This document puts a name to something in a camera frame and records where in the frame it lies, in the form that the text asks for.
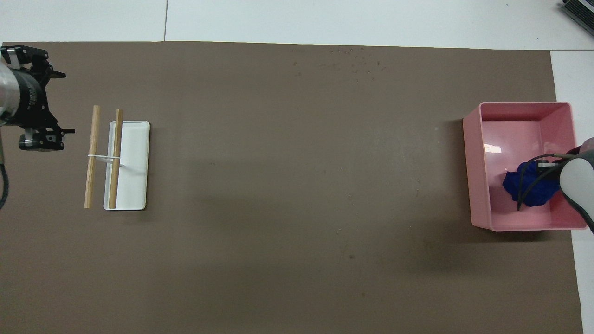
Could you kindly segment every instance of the black vent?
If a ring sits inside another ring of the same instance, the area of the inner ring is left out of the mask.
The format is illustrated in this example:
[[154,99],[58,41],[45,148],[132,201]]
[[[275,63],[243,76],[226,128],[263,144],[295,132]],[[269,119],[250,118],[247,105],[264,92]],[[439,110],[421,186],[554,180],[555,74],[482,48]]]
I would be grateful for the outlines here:
[[561,9],[594,35],[594,0],[563,0]]

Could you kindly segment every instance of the wooden rod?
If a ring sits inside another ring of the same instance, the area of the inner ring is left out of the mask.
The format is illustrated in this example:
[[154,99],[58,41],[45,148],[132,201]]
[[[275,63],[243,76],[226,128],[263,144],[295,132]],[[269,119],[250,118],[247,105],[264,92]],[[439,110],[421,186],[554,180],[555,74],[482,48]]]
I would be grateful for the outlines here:
[[119,177],[119,155],[122,149],[122,122],[124,121],[124,111],[117,109],[115,111],[115,133],[113,136],[113,155],[116,158],[112,164],[112,175],[109,183],[109,209],[115,209],[115,203],[118,200],[118,177]]
[[[93,119],[91,121],[91,143],[89,144],[89,154],[97,154],[97,141],[99,140],[99,116],[101,116],[101,107],[93,106]],[[84,208],[91,209],[93,203],[93,184],[95,181],[95,157],[89,157],[87,165],[87,185],[84,190]]]

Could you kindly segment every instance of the white floor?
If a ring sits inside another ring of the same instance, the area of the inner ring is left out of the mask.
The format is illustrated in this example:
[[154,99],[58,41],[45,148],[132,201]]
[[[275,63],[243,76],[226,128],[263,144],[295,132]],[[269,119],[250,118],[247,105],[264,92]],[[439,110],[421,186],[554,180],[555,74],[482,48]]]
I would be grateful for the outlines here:
[[[594,37],[561,0],[2,0],[0,41],[162,41],[551,50],[557,100],[594,136]],[[594,334],[594,236],[572,232],[584,333]]]

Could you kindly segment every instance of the pink plastic container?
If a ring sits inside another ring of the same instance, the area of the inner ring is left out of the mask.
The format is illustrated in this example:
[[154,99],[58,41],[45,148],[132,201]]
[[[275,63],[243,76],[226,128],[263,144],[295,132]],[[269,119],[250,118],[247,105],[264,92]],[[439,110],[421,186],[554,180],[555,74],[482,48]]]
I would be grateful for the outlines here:
[[493,231],[583,229],[559,191],[543,206],[522,206],[501,185],[532,157],[576,147],[567,102],[484,102],[463,120],[472,224]]

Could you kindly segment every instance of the white rectangular plate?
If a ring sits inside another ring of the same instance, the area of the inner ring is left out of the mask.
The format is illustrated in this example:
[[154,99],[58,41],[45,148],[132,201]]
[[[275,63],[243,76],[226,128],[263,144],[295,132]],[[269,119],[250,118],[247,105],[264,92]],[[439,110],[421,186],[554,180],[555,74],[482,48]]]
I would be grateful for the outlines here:
[[[113,156],[115,122],[109,125],[108,156]],[[142,210],[146,206],[147,177],[149,170],[150,124],[147,121],[122,123],[122,150],[118,178],[118,198],[115,209],[108,209],[112,165],[108,163],[105,174],[105,210]]]

